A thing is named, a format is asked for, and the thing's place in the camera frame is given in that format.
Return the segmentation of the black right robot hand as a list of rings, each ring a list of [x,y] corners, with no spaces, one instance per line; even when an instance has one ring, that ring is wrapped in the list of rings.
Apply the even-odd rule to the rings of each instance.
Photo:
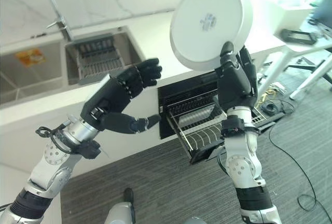
[[[245,46],[236,53],[233,43],[226,42],[220,52],[220,67],[215,72],[218,103],[224,111],[254,107],[258,98],[256,67]]]

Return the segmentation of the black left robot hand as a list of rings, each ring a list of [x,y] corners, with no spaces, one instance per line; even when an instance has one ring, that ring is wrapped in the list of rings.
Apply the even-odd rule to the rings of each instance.
[[[143,89],[155,86],[161,72],[159,59],[152,58],[130,66],[115,78],[106,75],[103,85],[84,103],[81,118],[99,131],[134,134],[150,129],[160,121],[158,114],[134,118],[123,110]]]

